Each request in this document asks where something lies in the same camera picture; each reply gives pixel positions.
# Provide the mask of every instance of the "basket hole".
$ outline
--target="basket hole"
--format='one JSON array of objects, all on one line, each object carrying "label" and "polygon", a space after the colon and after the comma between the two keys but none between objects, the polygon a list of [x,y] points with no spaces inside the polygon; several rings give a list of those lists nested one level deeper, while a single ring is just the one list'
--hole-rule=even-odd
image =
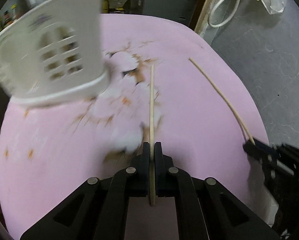
[{"label": "basket hole", "polygon": [[62,50],[65,52],[65,51],[69,51],[71,49],[75,49],[77,48],[77,43],[76,42],[72,42],[70,44],[66,44],[65,46],[62,47]]},{"label": "basket hole", "polygon": [[40,40],[40,49],[52,44],[52,40],[48,33],[44,33]]},{"label": "basket hole", "polygon": [[56,55],[56,53],[55,53],[53,50],[51,50],[51,51],[46,52],[46,53],[44,53],[44,54],[42,55],[42,60],[43,60],[43,61],[44,61],[44,60],[47,60],[48,58],[54,57],[55,55]]},{"label": "basket hole", "polygon": [[58,27],[56,29],[56,32],[59,36],[60,41],[72,36],[72,30],[64,26]]},{"label": "basket hole", "polygon": [[57,79],[60,79],[62,76],[64,76],[63,71],[57,72],[50,76],[50,80],[57,80]]},{"label": "basket hole", "polygon": [[50,71],[52,69],[56,69],[59,66],[60,66],[60,64],[58,62],[53,62],[53,63],[49,64],[48,66],[46,66],[45,70]]},{"label": "basket hole", "polygon": [[78,59],[80,59],[80,56],[78,54],[76,54],[76,55],[73,55],[73,56],[70,56],[70,57],[66,58],[65,61],[66,61],[66,63],[71,63],[71,62],[73,62],[75,60],[78,60]]},{"label": "basket hole", "polygon": [[71,67],[67,72],[69,74],[72,74],[72,73],[75,73],[75,72],[80,71],[82,69],[83,69],[82,65],[79,65],[79,66]]}]

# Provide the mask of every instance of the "basket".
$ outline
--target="basket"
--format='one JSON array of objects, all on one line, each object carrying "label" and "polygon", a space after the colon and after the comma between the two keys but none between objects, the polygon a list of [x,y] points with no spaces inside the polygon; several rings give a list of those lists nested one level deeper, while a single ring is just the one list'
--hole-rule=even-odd
[{"label": "basket", "polygon": [[48,0],[0,33],[0,84],[11,101],[43,106],[101,94],[102,0]]}]

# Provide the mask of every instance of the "basket base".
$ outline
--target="basket base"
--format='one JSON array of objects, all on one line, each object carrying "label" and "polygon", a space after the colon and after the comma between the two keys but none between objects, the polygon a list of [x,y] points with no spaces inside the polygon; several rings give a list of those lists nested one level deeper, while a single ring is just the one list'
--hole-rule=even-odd
[{"label": "basket base", "polygon": [[12,96],[10,101],[26,108],[50,106],[78,99],[96,97],[107,89],[109,83],[110,73],[108,69],[105,69],[104,73],[100,77],[80,86],[35,98],[17,98]]}]

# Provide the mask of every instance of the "silver screw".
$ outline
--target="silver screw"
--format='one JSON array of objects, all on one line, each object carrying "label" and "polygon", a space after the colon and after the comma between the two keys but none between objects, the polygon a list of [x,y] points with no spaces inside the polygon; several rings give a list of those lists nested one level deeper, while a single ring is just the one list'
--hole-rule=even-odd
[{"label": "silver screw", "polygon": [[216,184],[216,180],[213,179],[213,178],[208,178],[206,180],[206,182],[207,182],[208,185],[215,185]]},{"label": "silver screw", "polygon": [[178,168],[176,168],[176,167],[170,167],[170,168],[168,169],[168,171],[169,171],[170,173],[176,174],[176,173],[178,173]]},{"label": "silver screw", "polygon": [[272,177],[272,179],[275,179],[275,171],[274,170],[270,171],[270,176]]},{"label": "silver screw", "polygon": [[93,184],[96,184],[97,181],[98,181],[98,179],[97,179],[96,177],[90,177],[90,178],[88,179],[88,184],[89,184],[89,185],[93,185]]},{"label": "silver screw", "polygon": [[135,169],[134,167],[128,167],[128,168],[126,169],[126,172],[129,173],[129,174],[132,174],[132,173],[134,173],[135,171],[136,171],[136,169]]}]

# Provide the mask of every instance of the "pink table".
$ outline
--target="pink table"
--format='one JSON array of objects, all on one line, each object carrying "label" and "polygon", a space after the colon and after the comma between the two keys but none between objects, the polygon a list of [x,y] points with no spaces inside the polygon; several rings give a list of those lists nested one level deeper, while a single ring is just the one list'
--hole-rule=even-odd
[{"label": "pink table", "polygon": [[[162,142],[163,153],[193,177],[215,177],[266,220],[262,171],[244,153],[231,110],[188,58],[214,80],[251,133],[268,142],[240,79],[179,23],[138,15],[102,15],[101,21],[105,63],[112,72],[102,95],[29,111],[8,106],[0,136],[0,202],[11,236],[18,240],[89,177],[103,179],[127,165],[115,154],[131,155],[147,140],[151,64],[155,140]],[[108,153],[112,158],[104,161]],[[172,199],[160,199],[155,207],[146,199],[130,201],[126,239],[141,238],[177,239]]]}]

